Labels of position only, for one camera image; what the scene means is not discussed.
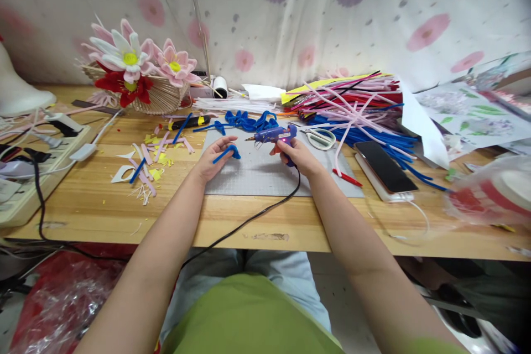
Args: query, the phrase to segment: scissors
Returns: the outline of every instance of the scissors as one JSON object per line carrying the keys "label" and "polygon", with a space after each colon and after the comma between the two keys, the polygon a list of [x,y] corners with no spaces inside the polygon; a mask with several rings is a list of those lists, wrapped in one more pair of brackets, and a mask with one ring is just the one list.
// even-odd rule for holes
{"label": "scissors", "polygon": [[334,143],[336,142],[336,136],[326,129],[308,129],[294,122],[288,122],[288,124],[297,126],[299,128],[299,131],[305,133],[308,141],[314,148],[320,150],[329,150],[334,146]]}

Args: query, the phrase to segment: blue glue gun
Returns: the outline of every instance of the blue glue gun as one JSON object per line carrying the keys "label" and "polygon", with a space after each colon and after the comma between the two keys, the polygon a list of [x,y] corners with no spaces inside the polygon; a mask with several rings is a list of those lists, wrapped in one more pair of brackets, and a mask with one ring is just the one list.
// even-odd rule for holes
{"label": "blue glue gun", "polygon": [[[284,127],[275,127],[269,130],[263,130],[261,132],[256,133],[254,136],[247,138],[246,141],[256,141],[256,142],[272,142],[276,143],[278,140],[284,141],[287,145],[292,147],[291,139],[295,138],[297,136],[297,127],[290,124],[287,129]],[[295,163],[291,160],[291,158],[284,154],[286,158],[288,158],[287,166],[293,167],[295,166]]]}

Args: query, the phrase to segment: clear plastic bag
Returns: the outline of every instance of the clear plastic bag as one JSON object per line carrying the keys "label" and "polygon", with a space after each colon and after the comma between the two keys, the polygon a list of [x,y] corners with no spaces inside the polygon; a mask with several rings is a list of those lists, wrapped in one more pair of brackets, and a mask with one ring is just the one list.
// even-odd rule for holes
{"label": "clear plastic bag", "polygon": [[[83,244],[86,252],[125,258],[136,246]],[[37,268],[9,354],[68,354],[109,297],[125,263],[60,252]]]}
{"label": "clear plastic bag", "polygon": [[457,181],[444,206],[471,224],[531,226],[531,156],[497,159]]}

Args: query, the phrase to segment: flower arrangement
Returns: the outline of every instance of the flower arrangement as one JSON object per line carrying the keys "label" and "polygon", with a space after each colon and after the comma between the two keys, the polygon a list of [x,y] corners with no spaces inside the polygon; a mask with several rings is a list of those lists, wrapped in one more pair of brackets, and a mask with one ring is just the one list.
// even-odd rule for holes
{"label": "flower arrangement", "polygon": [[192,71],[197,60],[178,51],[171,39],[161,50],[151,39],[142,44],[129,22],[121,21],[121,33],[92,24],[95,37],[81,44],[88,49],[91,64],[82,67],[100,89],[110,91],[125,108],[131,105],[148,114],[164,114],[177,109],[190,83],[201,78]]}

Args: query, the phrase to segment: jeans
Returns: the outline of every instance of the jeans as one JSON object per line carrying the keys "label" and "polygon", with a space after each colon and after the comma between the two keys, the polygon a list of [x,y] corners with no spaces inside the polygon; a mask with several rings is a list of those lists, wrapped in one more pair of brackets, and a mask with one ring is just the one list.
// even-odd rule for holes
{"label": "jeans", "polygon": [[[201,248],[192,248],[190,258]],[[234,274],[256,273],[267,277],[278,289],[304,308],[328,332],[328,311],[321,303],[306,252],[244,251],[211,249],[182,269],[171,297],[160,332],[162,344],[195,302],[223,278]]]}

